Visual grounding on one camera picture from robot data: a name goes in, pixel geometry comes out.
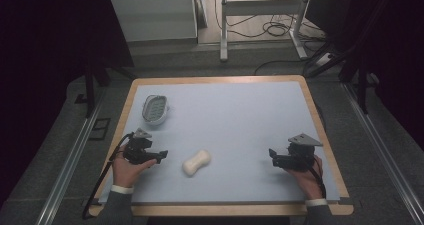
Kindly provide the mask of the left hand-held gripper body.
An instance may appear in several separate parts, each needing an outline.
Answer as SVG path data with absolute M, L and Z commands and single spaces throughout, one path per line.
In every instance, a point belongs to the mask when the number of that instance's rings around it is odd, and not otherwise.
M 131 164 L 143 164 L 149 160 L 156 160 L 158 155 L 156 153 L 149 153 L 146 151 L 147 148 L 152 146 L 150 140 L 151 135 L 146 131 L 138 128 L 129 139 L 129 142 L 125 146 L 123 157 Z

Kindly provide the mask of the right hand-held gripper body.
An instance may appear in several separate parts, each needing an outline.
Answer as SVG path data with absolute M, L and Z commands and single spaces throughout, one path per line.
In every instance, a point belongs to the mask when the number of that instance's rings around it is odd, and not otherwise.
M 314 165 L 315 148 L 322 147 L 323 144 L 301 133 L 288 139 L 290 142 L 287 150 L 287 155 L 278 155 L 278 167 L 283 169 L 290 169 L 299 172 L 305 172 Z

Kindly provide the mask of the white peanut-shaped plush toy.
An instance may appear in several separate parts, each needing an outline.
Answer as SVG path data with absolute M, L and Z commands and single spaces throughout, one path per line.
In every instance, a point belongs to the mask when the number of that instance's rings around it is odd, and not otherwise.
M 202 150 L 199 150 L 191 158 L 184 161 L 182 164 L 182 169 L 187 176 L 191 177 L 201 167 L 208 165 L 210 161 L 211 161 L 211 154 L 207 150 L 202 149 Z

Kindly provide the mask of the grey mesh basket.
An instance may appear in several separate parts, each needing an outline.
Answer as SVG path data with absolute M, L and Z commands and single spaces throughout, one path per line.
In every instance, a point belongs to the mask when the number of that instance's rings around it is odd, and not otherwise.
M 168 99 L 162 95 L 149 95 L 143 105 L 142 118 L 149 125 L 162 124 L 169 110 Z

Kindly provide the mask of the person's left hand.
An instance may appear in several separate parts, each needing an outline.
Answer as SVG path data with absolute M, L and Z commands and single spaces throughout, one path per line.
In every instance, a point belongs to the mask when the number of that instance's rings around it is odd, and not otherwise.
M 124 188 L 132 188 L 137 182 L 140 174 L 156 164 L 156 160 L 148 160 L 142 164 L 131 164 L 123 156 L 125 146 L 121 146 L 114 157 L 113 184 Z

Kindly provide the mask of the person's right hand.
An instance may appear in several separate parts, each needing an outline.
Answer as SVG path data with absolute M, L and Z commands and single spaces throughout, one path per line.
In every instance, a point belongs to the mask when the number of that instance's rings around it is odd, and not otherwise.
M 323 192 L 320 186 L 320 180 L 322 179 L 322 160 L 317 155 L 314 156 L 313 171 L 299 172 L 290 169 L 286 169 L 290 175 L 292 175 L 300 189 L 305 194 L 308 200 L 323 199 Z

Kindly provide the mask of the light blue table mat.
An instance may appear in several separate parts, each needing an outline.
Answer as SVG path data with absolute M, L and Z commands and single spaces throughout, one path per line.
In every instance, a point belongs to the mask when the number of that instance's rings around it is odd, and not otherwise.
M 142 118 L 149 95 L 168 99 L 160 125 Z M 168 150 L 161 164 L 144 171 L 132 201 L 171 203 L 301 202 L 295 179 L 274 167 L 268 149 L 287 151 L 288 139 L 318 136 L 301 86 L 294 81 L 139 85 L 125 130 L 141 128 L 152 136 L 152 151 Z M 187 176 L 182 164 L 199 150 L 208 165 Z

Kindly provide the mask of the black tripod stand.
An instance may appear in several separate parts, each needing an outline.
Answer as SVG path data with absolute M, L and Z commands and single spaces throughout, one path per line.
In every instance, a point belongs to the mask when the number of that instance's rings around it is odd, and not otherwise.
M 94 114 L 96 105 L 94 82 L 97 82 L 100 87 L 107 87 L 111 83 L 111 78 L 107 72 L 108 68 L 118 72 L 131 81 L 137 79 L 135 74 L 103 57 L 86 57 L 82 60 L 82 64 L 84 65 L 85 94 L 80 94 L 75 100 L 75 103 L 87 104 L 86 118 L 89 118 Z
M 305 78 L 314 78 L 324 71 L 345 62 L 338 78 L 342 83 L 350 82 L 355 74 L 358 74 L 358 90 L 357 104 L 364 114 L 367 114 L 366 106 L 366 89 L 367 89 L 367 64 L 365 61 L 365 45 L 369 40 L 371 32 L 375 29 L 377 20 L 383 13 L 389 0 L 374 0 L 372 5 L 369 5 L 370 11 L 368 14 L 362 14 L 360 20 L 364 21 L 362 28 L 359 29 L 358 37 L 354 43 L 340 55 L 325 63 L 319 68 L 310 72 L 305 71 Z

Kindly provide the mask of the white power strip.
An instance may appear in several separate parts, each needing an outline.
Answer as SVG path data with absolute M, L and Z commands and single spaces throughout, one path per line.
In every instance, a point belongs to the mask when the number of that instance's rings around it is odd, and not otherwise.
M 328 63 L 330 60 L 332 60 L 333 58 L 334 58 L 334 55 L 332 53 L 325 53 L 315 62 L 315 64 L 317 66 L 323 66 L 326 63 Z

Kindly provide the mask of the white cabinet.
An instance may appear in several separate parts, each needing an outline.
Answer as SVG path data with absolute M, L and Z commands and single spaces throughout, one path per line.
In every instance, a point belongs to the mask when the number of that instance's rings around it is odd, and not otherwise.
M 127 42 L 194 39 L 194 0 L 111 0 Z

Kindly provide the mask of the dark curtain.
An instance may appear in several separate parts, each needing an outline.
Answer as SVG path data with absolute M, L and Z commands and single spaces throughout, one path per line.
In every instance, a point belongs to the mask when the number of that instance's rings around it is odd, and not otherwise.
M 0 0 L 0 206 L 40 148 L 68 84 L 133 61 L 111 0 Z
M 335 49 L 350 48 L 378 0 L 310 0 L 306 18 Z M 385 107 L 424 149 L 424 0 L 388 0 L 361 46 Z

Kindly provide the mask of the aluminium rail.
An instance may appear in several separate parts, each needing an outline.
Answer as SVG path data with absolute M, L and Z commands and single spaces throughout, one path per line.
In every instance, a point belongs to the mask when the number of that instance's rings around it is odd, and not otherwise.
M 106 88 L 101 88 L 95 97 L 96 105 L 91 115 L 84 120 L 83 126 L 73 143 L 71 150 L 66 157 L 64 164 L 57 176 L 57 179 L 47 197 L 44 206 L 37 218 L 35 225 L 52 225 L 58 212 L 60 204 L 64 198 L 66 190 L 70 184 L 72 176 L 78 165 L 80 157 L 85 149 L 89 135 L 94 127 L 99 111 L 103 105 Z
M 414 224 L 424 225 L 424 206 L 404 174 L 401 172 L 371 118 L 359 106 L 357 102 L 358 96 L 354 88 L 350 84 L 344 83 L 341 84 L 341 87 L 345 91 L 356 116 L 365 130 L 391 182 L 396 188 L 401 201 L 412 217 Z

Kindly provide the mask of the white metal desk frame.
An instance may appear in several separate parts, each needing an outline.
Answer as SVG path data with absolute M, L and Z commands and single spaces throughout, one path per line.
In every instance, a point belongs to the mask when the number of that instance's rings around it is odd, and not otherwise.
M 309 0 L 221 0 L 220 60 L 228 60 L 227 18 L 234 16 L 292 15 L 294 26 L 288 30 L 300 59 L 307 54 L 300 41 L 299 31 Z

